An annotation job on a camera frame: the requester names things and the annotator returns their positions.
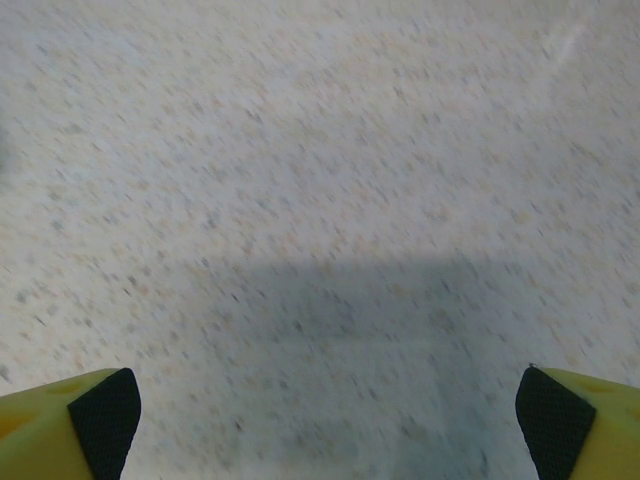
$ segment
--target tile floor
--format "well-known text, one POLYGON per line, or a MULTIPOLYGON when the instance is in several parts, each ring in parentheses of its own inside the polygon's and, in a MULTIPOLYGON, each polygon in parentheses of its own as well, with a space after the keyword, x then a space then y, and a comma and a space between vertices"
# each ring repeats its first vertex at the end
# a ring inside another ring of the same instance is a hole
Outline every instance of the tile floor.
POLYGON ((533 480, 640 385, 635 0, 0 0, 0 394, 130 366, 124 480, 533 480))

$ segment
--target speckled floor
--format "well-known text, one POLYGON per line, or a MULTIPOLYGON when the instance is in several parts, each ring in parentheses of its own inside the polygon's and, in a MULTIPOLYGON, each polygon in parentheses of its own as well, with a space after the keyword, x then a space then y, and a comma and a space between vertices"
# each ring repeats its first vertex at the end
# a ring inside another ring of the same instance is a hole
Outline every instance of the speckled floor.
POLYGON ((636 0, 0 0, 0 394, 130 366, 125 480, 534 479, 640 385, 636 0))

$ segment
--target terrazzo floor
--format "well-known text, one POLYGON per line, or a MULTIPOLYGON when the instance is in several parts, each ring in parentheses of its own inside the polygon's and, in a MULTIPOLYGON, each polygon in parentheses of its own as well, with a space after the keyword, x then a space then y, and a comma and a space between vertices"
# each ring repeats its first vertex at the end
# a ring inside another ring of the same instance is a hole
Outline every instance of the terrazzo floor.
POLYGON ((0 394, 134 369, 123 480, 536 478, 640 385, 636 0, 0 0, 0 394))

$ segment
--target black rubber tip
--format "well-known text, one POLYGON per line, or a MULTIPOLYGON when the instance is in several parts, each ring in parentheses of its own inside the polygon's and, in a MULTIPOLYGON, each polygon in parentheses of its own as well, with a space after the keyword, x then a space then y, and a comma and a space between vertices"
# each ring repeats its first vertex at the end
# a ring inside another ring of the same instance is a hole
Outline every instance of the black rubber tip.
POLYGON ((543 371, 529 367, 516 396, 516 415, 540 480, 568 480, 596 409, 543 371))
POLYGON ((95 480, 118 480, 142 403, 133 372, 118 370, 67 407, 95 480))

